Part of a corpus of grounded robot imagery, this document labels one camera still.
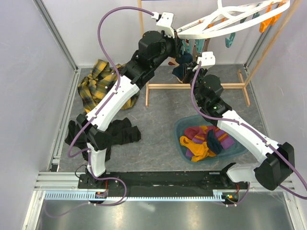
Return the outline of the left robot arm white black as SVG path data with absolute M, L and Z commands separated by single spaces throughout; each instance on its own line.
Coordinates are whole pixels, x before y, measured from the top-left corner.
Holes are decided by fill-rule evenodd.
M 154 77 L 155 70 L 169 57 L 179 55 L 182 42 L 177 33 L 166 31 L 145 32 L 130 61 L 120 71 L 117 82 L 103 100 L 86 115 L 80 114 L 77 121 L 85 134 L 89 152 L 87 170 L 89 184 L 101 188 L 105 184 L 106 150 L 112 137 L 106 132 L 110 122 L 121 107 Z

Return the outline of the white oval clip hanger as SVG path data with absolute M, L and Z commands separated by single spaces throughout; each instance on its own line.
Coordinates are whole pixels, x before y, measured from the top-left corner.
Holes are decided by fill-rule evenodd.
M 240 6 L 223 6 L 219 0 L 217 10 L 177 29 L 181 39 L 207 39 L 228 35 L 244 29 L 260 26 L 264 32 L 286 11 L 289 0 L 265 0 Z

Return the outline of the navy blue sock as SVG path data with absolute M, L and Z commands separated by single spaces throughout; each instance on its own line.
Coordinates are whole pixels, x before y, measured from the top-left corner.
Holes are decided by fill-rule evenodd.
M 183 83 L 186 67 L 193 62 L 193 56 L 192 54 L 185 51 L 184 54 L 177 56 L 175 61 L 178 66 L 173 69 L 172 74 L 176 76 L 180 83 Z
M 209 130 L 207 132 L 206 140 L 207 140 L 208 148 L 213 153 L 215 153 L 216 155 L 219 155 L 222 152 L 223 147 L 222 147 L 220 141 L 216 138 L 215 133 L 214 133 L 213 130 Z

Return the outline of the maroon purple striped sock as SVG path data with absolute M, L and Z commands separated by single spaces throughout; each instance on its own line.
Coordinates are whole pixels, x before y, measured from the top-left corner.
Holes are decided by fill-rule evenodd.
M 184 136 L 197 144 L 202 144 L 203 142 L 205 142 L 205 133 L 199 126 L 189 127 L 185 129 Z M 186 156 L 192 158 L 194 154 L 187 148 Z
M 230 148 L 231 146 L 234 145 L 234 140 L 223 130 L 221 130 L 220 128 L 218 127 L 215 127 L 215 126 L 200 126 L 200 128 L 204 131 L 205 133 L 205 141 L 207 142 L 206 140 L 206 137 L 207 137 L 207 132 L 209 130 L 213 130 L 214 133 L 215 133 L 215 136 L 216 138 L 220 141 L 222 147 L 223 147 L 223 150 L 227 150 L 228 148 Z

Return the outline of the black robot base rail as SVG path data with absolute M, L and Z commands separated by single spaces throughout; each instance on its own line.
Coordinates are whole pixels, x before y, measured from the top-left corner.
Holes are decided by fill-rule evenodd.
M 213 190 L 243 190 L 247 182 L 232 182 L 222 171 L 169 172 L 107 172 L 103 177 L 114 177 L 105 182 L 94 179 L 88 172 L 81 174 L 79 189 L 107 189 L 115 196 L 124 194 L 122 180 L 129 196 L 211 196 Z

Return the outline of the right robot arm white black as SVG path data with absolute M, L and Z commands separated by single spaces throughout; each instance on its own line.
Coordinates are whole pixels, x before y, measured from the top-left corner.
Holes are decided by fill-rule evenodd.
M 242 144 L 257 160 L 256 163 L 229 166 L 220 176 L 221 186 L 229 189 L 239 182 L 257 182 L 270 191 L 281 186 L 295 172 L 293 146 L 288 142 L 280 144 L 247 124 L 221 99 L 220 79 L 208 75 L 201 62 L 185 63 L 184 67 L 197 113 Z

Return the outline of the mustard yellow sock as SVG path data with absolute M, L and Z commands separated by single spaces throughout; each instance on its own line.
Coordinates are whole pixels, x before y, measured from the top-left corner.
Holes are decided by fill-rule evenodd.
M 215 154 L 208 148 L 207 142 L 203 142 L 202 144 L 194 144 L 191 152 L 194 154 L 194 156 L 191 158 L 192 162 L 198 162 L 207 157 L 215 156 Z
M 194 143 L 192 140 L 188 139 L 186 136 L 180 137 L 180 144 L 187 147 L 194 155 L 200 156 L 204 153 L 204 146 L 202 144 Z

